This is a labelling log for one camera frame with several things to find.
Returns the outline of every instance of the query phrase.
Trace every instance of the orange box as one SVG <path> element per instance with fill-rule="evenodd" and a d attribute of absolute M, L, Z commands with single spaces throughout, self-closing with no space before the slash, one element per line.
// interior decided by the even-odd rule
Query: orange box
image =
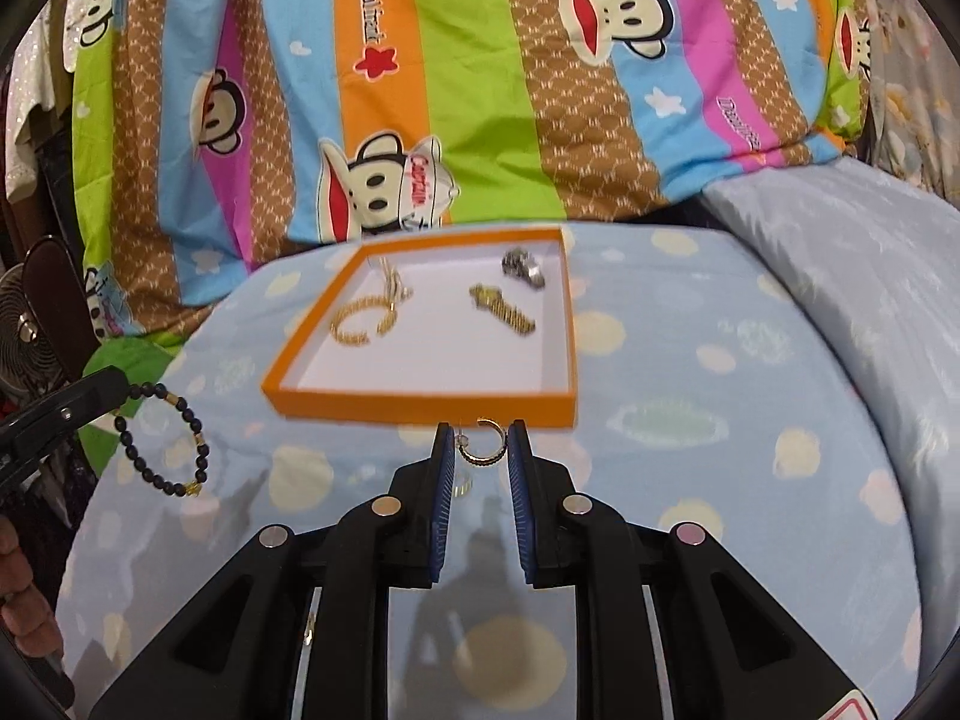
<path fill-rule="evenodd" d="M 499 260 L 513 247 L 541 263 L 543 290 L 503 274 Z M 330 337 L 329 317 L 359 295 L 382 293 L 380 258 L 400 271 L 413 295 L 398 306 L 389 333 L 371 332 L 366 346 L 340 346 Z M 469 296 L 477 281 L 501 288 L 507 303 L 535 320 L 536 330 L 518 336 L 477 309 Z M 381 316 L 371 310 L 356 318 L 366 317 L 372 329 Z M 287 341 L 261 389 L 278 412 L 296 418 L 392 425 L 524 419 L 533 428 L 573 427 L 577 362 L 560 228 L 363 242 Z"/>

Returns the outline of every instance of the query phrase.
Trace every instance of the fan grille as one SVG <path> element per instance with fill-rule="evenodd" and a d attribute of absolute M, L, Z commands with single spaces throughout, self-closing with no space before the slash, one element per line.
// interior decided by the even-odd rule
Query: fan grille
<path fill-rule="evenodd" d="M 29 331 L 35 323 L 22 277 L 23 266 L 17 265 L 0 278 L 0 386 L 19 397 L 43 394 L 62 376 L 50 343 Z"/>

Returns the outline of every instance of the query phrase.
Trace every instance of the black beaded bracelet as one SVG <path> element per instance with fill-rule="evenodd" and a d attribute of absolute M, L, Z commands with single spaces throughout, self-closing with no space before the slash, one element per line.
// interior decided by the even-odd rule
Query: black beaded bracelet
<path fill-rule="evenodd" d="M 197 472 L 194 474 L 194 481 L 187 485 L 168 482 L 160 476 L 160 474 L 155 473 L 147 466 L 147 461 L 140 456 L 136 446 L 133 444 L 133 435 L 127 430 L 127 420 L 116 413 L 113 426 L 120 433 L 120 443 L 124 446 L 128 459 L 133 462 L 133 467 L 140 472 L 143 481 L 149 485 L 153 485 L 158 490 L 163 490 L 167 495 L 176 495 L 177 498 L 183 498 L 184 495 L 199 495 L 200 490 L 203 489 L 203 483 L 206 481 L 206 468 L 209 465 L 208 456 L 210 455 L 210 447 L 206 441 L 203 440 L 203 423 L 196 418 L 184 398 L 167 391 L 167 388 L 162 384 L 150 384 L 150 382 L 133 384 L 127 396 L 131 400 L 139 400 L 141 397 L 151 396 L 165 400 L 181 413 L 181 418 L 190 426 L 190 430 L 193 433 L 193 440 L 197 445 Z"/>

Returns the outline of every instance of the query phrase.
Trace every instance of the triangular cutout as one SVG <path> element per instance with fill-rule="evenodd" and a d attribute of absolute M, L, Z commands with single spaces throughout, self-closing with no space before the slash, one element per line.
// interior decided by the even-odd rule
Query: triangular cutout
<path fill-rule="evenodd" d="M 234 581 L 176 645 L 174 658 L 209 674 L 220 674 L 227 666 L 230 647 L 252 589 L 250 575 Z"/>
<path fill-rule="evenodd" d="M 793 654 L 793 645 L 739 586 L 726 574 L 710 576 L 713 592 L 730 633 L 736 659 L 744 671 L 785 661 Z"/>

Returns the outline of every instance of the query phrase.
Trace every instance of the white star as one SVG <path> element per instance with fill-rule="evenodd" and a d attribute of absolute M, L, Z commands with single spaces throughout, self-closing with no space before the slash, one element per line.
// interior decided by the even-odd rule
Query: white star
<path fill-rule="evenodd" d="M 223 252 L 202 248 L 193 252 L 190 258 L 196 264 L 197 275 L 202 276 L 204 274 L 219 274 L 220 261 L 224 259 L 224 255 Z"/>
<path fill-rule="evenodd" d="M 776 3 L 776 9 L 778 10 L 792 10 L 796 12 L 797 2 L 800 0 L 773 0 Z"/>
<path fill-rule="evenodd" d="M 678 113 L 686 113 L 686 108 L 683 107 L 683 99 L 676 95 L 664 94 L 659 86 L 655 86 L 653 93 L 645 95 L 643 98 L 647 101 L 647 105 L 656 111 L 658 119 L 665 119 Z"/>
<path fill-rule="evenodd" d="M 843 108 L 843 105 L 837 105 L 830 111 L 830 121 L 834 127 L 846 127 L 850 123 L 850 114 L 847 113 L 846 108 Z"/>

